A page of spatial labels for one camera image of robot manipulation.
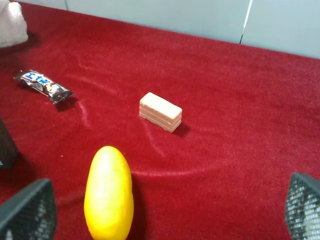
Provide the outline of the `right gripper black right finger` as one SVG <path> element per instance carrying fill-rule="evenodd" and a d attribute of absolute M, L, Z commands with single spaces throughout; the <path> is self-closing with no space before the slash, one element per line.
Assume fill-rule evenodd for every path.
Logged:
<path fill-rule="evenodd" d="M 320 181 L 305 173 L 290 177 L 285 222 L 293 240 L 320 238 Z"/>

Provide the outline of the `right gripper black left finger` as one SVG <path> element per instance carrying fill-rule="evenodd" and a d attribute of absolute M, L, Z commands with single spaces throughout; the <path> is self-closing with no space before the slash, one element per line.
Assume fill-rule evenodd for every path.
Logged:
<path fill-rule="evenodd" d="M 48 178 L 35 180 L 0 205 L 2 240 L 52 240 L 56 227 L 55 194 Z"/>

